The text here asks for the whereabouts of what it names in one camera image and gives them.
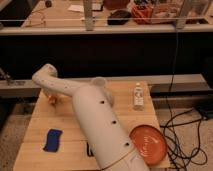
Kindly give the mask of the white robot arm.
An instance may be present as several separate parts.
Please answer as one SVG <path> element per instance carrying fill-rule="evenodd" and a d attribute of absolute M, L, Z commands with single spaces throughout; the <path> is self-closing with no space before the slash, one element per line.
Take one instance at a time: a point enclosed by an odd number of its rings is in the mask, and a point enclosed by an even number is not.
<path fill-rule="evenodd" d="M 45 64 L 32 80 L 50 93 L 72 97 L 72 107 L 101 171 L 150 171 L 119 123 L 104 78 L 90 82 L 58 78 L 56 68 Z"/>

